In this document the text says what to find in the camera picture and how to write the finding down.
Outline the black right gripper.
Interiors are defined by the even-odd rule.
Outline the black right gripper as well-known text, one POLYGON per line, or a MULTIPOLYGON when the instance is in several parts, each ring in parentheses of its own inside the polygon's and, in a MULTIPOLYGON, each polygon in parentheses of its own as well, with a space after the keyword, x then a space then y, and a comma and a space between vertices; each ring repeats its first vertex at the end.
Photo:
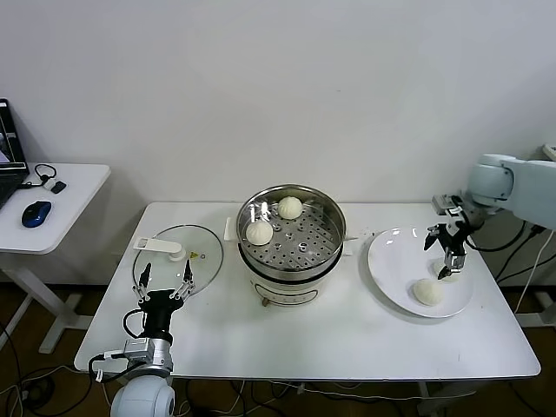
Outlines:
POLYGON ((439 240, 446 254, 436 262, 436 278, 445 280, 461 272, 465 265, 464 242, 472 232, 467 221, 452 218, 448 223, 439 223, 427 229, 424 250, 428 251, 439 240))

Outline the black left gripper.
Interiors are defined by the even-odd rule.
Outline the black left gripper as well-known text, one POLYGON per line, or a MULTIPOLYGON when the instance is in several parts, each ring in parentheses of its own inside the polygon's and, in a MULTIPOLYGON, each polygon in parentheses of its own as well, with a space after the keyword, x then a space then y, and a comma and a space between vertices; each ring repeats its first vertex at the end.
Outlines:
POLYGON ((149 262, 132 288, 136 298, 144 300, 140 303, 140 309, 145 313, 140 337, 171 337, 169 329, 172 314, 183 307, 183 300, 187 300, 195 290, 190 259, 186 260, 182 283, 174 291, 164 289, 148 292, 150 271, 151 263, 149 262))

